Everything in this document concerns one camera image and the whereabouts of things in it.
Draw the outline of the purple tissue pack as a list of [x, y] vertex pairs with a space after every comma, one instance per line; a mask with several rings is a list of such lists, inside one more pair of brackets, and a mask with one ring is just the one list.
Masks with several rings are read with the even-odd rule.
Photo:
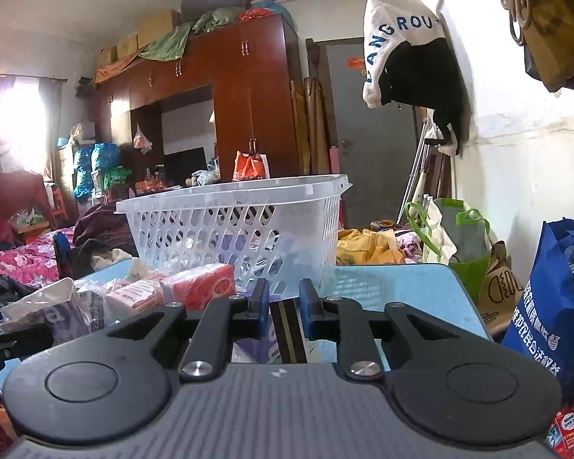
[[308, 351], [299, 306], [295, 298], [271, 301], [266, 334], [260, 340], [237, 341], [232, 361], [240, 364], [307, 364]]

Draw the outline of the red tissue pack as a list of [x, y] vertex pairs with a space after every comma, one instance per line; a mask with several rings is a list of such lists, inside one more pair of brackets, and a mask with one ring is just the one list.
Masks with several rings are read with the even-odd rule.
[[206, 264], [160, 280], [166, 301], [178, 301], [188, 311], [203, 311], [210, 301], [236, 292], [234, 267]]

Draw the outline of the yellow blanket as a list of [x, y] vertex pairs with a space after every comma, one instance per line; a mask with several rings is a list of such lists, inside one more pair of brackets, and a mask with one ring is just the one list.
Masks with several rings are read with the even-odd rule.
[[338, 265], [397, 265], [404, 262], [404, 254], [399, 250], [392, 230], [345, 229], [338, 232]]

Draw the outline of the white plastic laundry basket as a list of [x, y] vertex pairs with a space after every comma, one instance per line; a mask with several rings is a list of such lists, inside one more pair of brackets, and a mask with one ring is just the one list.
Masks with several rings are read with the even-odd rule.
[[189, 187], [117, 203], [137, 254], [165, 273], [230, 264], [238, 289], [266, 279], [271, 295], [296, 297], [300, 281], [335, 286], [344, 174]]

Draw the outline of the orange white plastic bag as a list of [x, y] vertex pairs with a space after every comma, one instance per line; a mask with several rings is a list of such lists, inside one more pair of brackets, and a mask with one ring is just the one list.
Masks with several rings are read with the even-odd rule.
[[266, 155], [257, 152], [236, 152], [233, 181], [267, 179], [269, 177], [271, 177], [271, 173], [269, 173]]

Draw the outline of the black television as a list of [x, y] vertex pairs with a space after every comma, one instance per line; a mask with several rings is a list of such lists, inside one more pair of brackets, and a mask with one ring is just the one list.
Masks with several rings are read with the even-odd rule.
[[199, 170], [207, 168], [207, 159], [203, 147], [182, 150], [165, 155], [163, 160], [166, 181], [170, 184], [185, 184], [185, 180]]

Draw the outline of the green white tote bag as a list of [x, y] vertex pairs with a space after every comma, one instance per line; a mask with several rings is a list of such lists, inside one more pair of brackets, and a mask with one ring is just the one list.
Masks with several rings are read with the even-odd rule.
[[491, 264], [487, 219], [478, 209], [452, 198], [408, 202], [404, 213], [420, 238], [423, 262], [450, 267], [477, 304]]

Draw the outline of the grey metal door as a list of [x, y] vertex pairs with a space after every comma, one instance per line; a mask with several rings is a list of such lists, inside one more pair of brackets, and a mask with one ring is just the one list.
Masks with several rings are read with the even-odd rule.
[[325, 48], [335, 145], [341, 172], [351, 188], [343, 195], [345, 225], [363, 229], [371, 222], [395, 222], [401, 209], [418, 137], [411, 106], [389, 103], [370, 109], [362, 93], [366, 70], [363, 46]]

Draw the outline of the metal crutches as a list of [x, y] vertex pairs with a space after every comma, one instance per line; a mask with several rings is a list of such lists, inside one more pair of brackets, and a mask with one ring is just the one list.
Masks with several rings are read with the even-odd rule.
[[422, 192], [421, 187], [424, 184], [425, 174], [429, 165], [432, 154], [432, 148], [440, 142], [439, 129], [434, 123], [431, 116], [427, 116], [422, 125], [421, 135], [417, 145], [415, 159], [411, 172], [409, 173], [408, 183], [406, 184], [402, 202], [397, 216], [397, 223], [402, 224], [405, 221], [405, 206], [408, 202], [416, 200], [418, 194]]

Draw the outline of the blue shopping bag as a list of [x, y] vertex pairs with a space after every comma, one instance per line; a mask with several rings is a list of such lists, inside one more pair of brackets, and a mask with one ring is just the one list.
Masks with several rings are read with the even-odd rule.
[[530, 277], [503, 345], [532, 358], [574, 401], [574, 220], [542, 224]]

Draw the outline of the dark red wooden wardrobe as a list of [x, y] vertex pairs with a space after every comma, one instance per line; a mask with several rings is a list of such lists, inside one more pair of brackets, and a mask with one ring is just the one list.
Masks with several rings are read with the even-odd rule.
[[136, 58], [95, 87], [96, 139], [122, 151], [136, 179], [169, 155], [202, 149], [230, 181], [239, 152], [266, 155], [273, 177], [303, 174], [292, 89], [297, 35], [279, 13], [192, 37], [178, 60]]

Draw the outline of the green cloth on wardrobe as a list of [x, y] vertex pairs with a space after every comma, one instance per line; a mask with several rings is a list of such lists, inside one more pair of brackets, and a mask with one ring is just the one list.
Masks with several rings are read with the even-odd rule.
[[246, 12], [244, 7], [227, 6], [203, 13], [196, 21], [189, 21], [177, 26], [172, 31], [157, 38], [137, 54], [140, 58], [169, 62], [180, 59], [191, 36], [210, 33], [239, 21]]

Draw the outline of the white cap with blue letters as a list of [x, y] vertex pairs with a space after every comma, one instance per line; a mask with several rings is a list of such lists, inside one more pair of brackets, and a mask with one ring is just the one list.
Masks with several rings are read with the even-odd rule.
[[363, 29], [363, 99], [370, 109], [382, 105], [380, 76], [400, 45], [424, 46], [446, 37], [440, 19], [421, 0], [367, 0]]

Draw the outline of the brown hanging bag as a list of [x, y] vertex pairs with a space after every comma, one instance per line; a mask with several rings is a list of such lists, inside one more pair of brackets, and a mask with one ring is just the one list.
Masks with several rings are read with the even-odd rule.
[[555, 92], [574, 79], [574, 0], [530, 0], [530, 4], [527, 49], [539, 80]]

